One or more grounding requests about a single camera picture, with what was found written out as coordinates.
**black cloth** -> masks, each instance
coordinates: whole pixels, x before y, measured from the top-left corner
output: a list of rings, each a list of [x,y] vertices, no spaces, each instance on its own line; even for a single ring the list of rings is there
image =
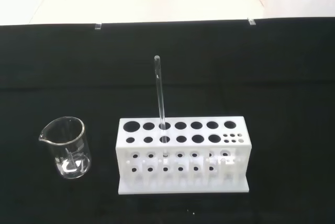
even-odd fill
[[[335,19],[0,27],[0,223],[334,223]],[[244,116],[241,194],[118,195],[118,122]],[[61,178],[40,131],[84,121],[92,167]]]

